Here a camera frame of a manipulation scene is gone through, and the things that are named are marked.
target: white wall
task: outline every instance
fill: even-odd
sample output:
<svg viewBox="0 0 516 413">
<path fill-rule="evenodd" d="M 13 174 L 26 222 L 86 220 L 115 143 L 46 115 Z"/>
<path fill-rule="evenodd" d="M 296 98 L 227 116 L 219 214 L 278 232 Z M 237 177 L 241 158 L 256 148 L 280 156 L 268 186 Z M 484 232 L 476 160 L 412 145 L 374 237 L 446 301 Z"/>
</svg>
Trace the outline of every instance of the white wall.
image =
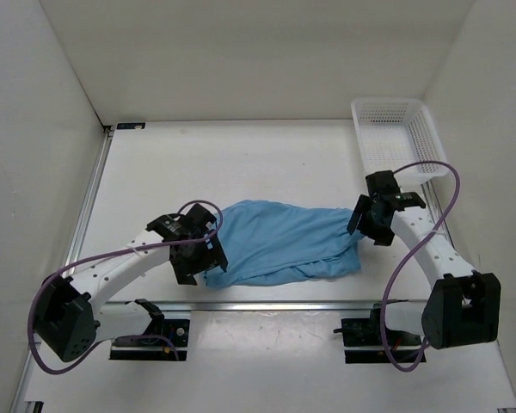
<svg viewBox="0 0 516 413">
<path fill-rule="evenodd" d="M 0 411 L 28 304 L 65 258 L 101 126 L 36 0 L 0 0 Z"/>
<path fill-rule="evenodd" d="M 502 283 L 501 350 L 516 391 L 516 0 L 476 0 L 426 101 L 463 178 L 451 234 Z M 439 183 L 447 202 L 451 179 Z"/>
<path fill-rule="evenodd" d="M 472 0 L 41 0 L 103 122 L 348 118 L 422 96 Z"/>
</svg>

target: folded blue fabric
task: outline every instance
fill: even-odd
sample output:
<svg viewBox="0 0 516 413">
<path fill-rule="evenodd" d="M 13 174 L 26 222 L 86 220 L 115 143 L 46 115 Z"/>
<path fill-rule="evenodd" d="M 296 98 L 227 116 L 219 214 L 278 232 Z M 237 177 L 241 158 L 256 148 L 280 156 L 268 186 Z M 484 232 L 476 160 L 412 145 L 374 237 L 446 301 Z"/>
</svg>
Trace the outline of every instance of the folded blue fabric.
<svg viewBox="0 0 516 413">
<path fill-rule="evenodd" d="M 223 211 L 218 237 L 229 265 L 203 274 L 207 287 L 278 286 L 335 278 L 360 268 L 357 242 L 348 234 L 352 211 L 302 208 L 266 200 L 244 200 Z"/>
</svg>

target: white floor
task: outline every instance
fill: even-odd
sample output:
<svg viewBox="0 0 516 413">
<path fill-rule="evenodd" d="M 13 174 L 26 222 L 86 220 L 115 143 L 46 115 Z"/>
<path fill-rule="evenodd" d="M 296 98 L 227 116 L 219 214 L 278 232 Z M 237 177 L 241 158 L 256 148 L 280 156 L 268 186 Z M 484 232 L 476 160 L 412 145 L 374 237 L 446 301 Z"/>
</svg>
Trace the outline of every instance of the white floor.
<svg viewBox="0 0 516 413">
<path fill-rule="evenodd" d="M 187 200 L 220 207 L 266 199 L 303 207 L 350 207 L 365 192 L 351 121 L 169 122 L 117 131 L 83 245 L 83 256 L 118 249 L 147 222 Z M 209 291 L 181 287 L 168 265 L 118 300 L 378 300 L 407 251 L 360 245 L 363 269 L 336 281 Z M 392 297 L 425 299 L 411 262 Z M 27 400 L 44 412 L 490 412 L 516 407 L 495 343 L 429 349 L 413 373 L 346 365 L 327 311 L 193 312 L 186 362 L 109 361 L 102 344 L 79 368 L 52 377 L 33 369 Z M 58 363 L 42 346 L 50 363 Z"/>
</svg>

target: white basket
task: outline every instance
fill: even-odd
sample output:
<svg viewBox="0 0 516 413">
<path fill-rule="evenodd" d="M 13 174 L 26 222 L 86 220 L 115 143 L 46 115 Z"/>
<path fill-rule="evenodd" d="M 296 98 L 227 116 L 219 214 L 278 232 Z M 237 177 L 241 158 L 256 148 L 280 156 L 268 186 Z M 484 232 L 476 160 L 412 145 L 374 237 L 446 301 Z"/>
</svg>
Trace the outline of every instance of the white basket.
<svg viewBox="0 0 516 413">
<path fill-rule="evenodd" d="M 444 161 L 432 118 L 417 99 L 363 98 L 352 102 L 359 151 L 367 175 L 379 170 L 396 170 L 416 161 Z M 447 168 L 426 164 L 397 175 L 402 185 L 427 182 L 443 176 Z"/>
</svg>

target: blue cloth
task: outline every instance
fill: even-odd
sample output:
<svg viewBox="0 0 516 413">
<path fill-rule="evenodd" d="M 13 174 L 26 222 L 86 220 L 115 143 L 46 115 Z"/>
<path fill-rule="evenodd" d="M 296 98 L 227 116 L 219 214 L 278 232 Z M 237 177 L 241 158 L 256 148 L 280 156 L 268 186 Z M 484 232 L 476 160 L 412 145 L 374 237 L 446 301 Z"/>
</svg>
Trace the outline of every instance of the blue cloth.
<svg viewBox="0 0 516 413">
<path fill-rule="evenodd" d="M 360 268 L 357 242 L 348 234 L 349 209 L 313 208 L 244 200 L 223 211 L 218 237 L 229 265 L 206 271 L 207 287 L 278 286 L 342 277 Z"/>
</svg>

